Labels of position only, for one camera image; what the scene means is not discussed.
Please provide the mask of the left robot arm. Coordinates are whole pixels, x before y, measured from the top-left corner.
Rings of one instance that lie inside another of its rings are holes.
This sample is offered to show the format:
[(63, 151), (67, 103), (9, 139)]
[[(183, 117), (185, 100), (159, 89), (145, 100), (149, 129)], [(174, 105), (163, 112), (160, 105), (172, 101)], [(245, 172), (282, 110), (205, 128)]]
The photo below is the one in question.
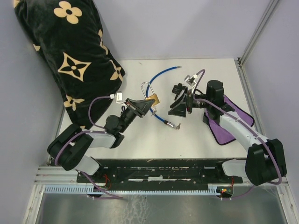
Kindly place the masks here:
[(106, 119), (104, 131), (83, 130), (76, 124), (68, 126), (47, 148), (56, 166), (64, 170), (77, 170), (87, 174), (93, 182), (103, 178), (101, 165), (86, 155), (89, 148), (116, 148), (124, 140), (124, 131), (136, 117), (144, 117), (155, 103), (154, 99), (126, 99), (126, 109), (118, 117), (110, 115)]

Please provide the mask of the long-shackle brass padlock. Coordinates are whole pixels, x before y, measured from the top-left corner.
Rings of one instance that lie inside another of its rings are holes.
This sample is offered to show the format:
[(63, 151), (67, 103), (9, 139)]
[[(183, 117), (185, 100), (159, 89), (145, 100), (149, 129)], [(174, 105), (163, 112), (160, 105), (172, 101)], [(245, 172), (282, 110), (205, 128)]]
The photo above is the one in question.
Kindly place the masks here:
[[(146, 93), (146, 91), (145, 91), (144, 88), (143, 88), (143, 86), (144, 86), (145, 84), (147, 84), (147, 87), (151, 90), (151, 93), (152, 93), (152, 94), (151, 94), (150, 96), (148, 96), (148, 94)], [(151, 84), (150, 84), (149, 82), (143, 82), (143, 83), (141, 84), (141, 90), (142, 90), (142, 93), (143, 93), (145, 99), (153, 99), (153, 100), (155, 101), (155, 102), (153, 103), (152, 107), (154, 107), (154, 106), (156, 106), (156, 105), (158, 105), (158, 104), (160, 103), (160, 100), (159, 100), (157, 94), (154, 92), (154, 90), (153, 90), (153, 88), (152, 88), (152, 86), (151, 86)]]

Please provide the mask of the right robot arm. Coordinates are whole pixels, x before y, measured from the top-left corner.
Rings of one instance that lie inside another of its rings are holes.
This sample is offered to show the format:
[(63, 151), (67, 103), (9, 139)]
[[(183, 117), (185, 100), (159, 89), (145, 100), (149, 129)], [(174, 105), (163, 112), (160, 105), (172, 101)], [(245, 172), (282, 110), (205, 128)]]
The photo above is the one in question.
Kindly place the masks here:
[(269, 139), (253, 129), (238, 114), (224, 94), (223, 83), (211, 80), (204, 94), (195, 94), (179, 83), (172, 89), (175, 101), (170, 105), (169, 115), (186, 117), (194, 108), (204, 108), (204, 122), (216, 127), (214, 136), (232, 135), (247, 152), (245, 160), (231, 159), (214, 171), (215, 179), (226, 182), (231, 176), (247, 178), (253, 185), (264, 183), (279, 185), (287, 169), (283, 144), (278, 139)]

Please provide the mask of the long padlock keys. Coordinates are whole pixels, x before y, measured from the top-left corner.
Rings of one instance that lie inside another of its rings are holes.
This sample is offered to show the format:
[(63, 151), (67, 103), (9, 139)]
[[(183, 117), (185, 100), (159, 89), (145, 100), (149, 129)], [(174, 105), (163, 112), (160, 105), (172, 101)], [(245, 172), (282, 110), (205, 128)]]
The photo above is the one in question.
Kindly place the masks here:
[(156, 116), (156, 112), (157, 112), (157, 108), (155, 107), (155, 106), (152, 106), (151, 108), (150, 108), (150, 111), (151, 111), (151, 113), (152, 113), (152, 116)]

